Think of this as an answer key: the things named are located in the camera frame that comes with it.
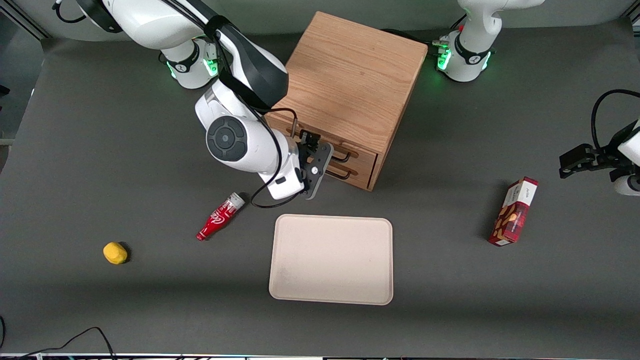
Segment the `yellow toy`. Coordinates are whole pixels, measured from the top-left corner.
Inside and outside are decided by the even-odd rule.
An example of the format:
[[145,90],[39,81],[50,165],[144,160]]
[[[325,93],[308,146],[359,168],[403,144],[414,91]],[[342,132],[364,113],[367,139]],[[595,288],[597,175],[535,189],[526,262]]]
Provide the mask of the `yellow toy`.
[[129,254],[119,243],[108,243],[102,250],[104,257],[112,264],[119,265],[127,261]]

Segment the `drawer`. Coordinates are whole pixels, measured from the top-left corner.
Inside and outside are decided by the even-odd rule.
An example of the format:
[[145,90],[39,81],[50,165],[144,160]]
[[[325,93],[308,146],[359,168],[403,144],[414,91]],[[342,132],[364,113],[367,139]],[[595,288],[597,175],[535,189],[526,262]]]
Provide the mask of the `drawer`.
[[[281,131],[286,136],[291,134],[290,122],[280,120],[278,117],[267,116],[266,118],[273,129]],[[333,145],[334,160],[329,163],[329,167],[327,168],[327,171],[331,172],[330,175],[343,180],[345,183],[368,190],[369,180],[371,179],[373,165],[376,163],[377,154],[334,138],[322,131],[306,128],[302,123],[298,123],[296,141],[300,140],[301,129],[317,132],[322,136],[322,141]]]

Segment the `red box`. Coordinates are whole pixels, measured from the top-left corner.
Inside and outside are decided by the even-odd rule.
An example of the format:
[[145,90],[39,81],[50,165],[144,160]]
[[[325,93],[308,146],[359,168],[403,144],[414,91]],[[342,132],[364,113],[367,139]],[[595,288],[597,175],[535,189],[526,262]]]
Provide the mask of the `red box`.
[[518,241],[537,188],[538,182],[530,177],[509,186],[498,219],[493,225],[490,243],[502,247]]

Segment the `wooden drawer cabinet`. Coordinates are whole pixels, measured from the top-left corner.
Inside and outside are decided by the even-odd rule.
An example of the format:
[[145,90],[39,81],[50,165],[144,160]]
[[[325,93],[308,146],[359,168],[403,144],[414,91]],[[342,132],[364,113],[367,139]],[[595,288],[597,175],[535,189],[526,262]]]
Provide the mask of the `wooden drawer cabinet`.
[[[334,146],[333,176],[371,191],[426,53],[424,44],[317,12],[287,62],[289,92],[274,108],[296,110],[296,140],[305,129]],[[266,118],[291,133],[290,113]]]
[[[283,134],[289,136],[291,134],[291,119],[284,120],[275,116],[269,116],[267,118],[269,125],[273,129],[280,130]],[[369,189],[369,181],[371,180],[371,174],[376,164],[377,154],[361,147],[353,145],[351,143],[339,140],[338,138],[323,133],[317,129],[312,129],[309,126],[298,122],[296,129],[296,141],[300,141],[300,131],[306,129],[319,133],[322,136],[321,141],[331,143],[334,148],[333,157],[329,163],[329,170],[335,177],[343,180],[345,183],[352,184],[362,189]]]

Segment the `dark gray surface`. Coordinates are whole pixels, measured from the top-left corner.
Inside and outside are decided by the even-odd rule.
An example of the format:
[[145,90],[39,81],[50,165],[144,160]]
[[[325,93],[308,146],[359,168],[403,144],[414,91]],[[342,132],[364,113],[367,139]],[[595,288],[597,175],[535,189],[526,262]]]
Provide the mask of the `dark gray surface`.
[[4,138],[14,138],[18,131],[43,58],[40,42],[0,13],[0,85],[11,90],[0,97],[0,131]]
[[[296,37],[256,41],[285,58]],[[616,195],[606,172],[557,174],[557,157],[590,141],[595,99],[639,88],[628,21],[506,30],[469,84],[427,62],[375,191],[328,178],[313,201],[247,207],[207,243],[195,240],[207,214],[260,179],[209,155],[193,112],[202,91],[181,89],[136,44],[46,45],[0,175],[3,351],[60,345],[99,325],[118,352],[640,354],[638,199]],[[609,99],[599,133],[639,113],[637,99]],[[522,238],[494,247],[485,239],[522,176],[540,181]],[[272,299],[283,213],[389,219],[391,304]],[[132,261],[107,263],[109,241],[126,241]],[[68,350],[104,344],[94,334]]]

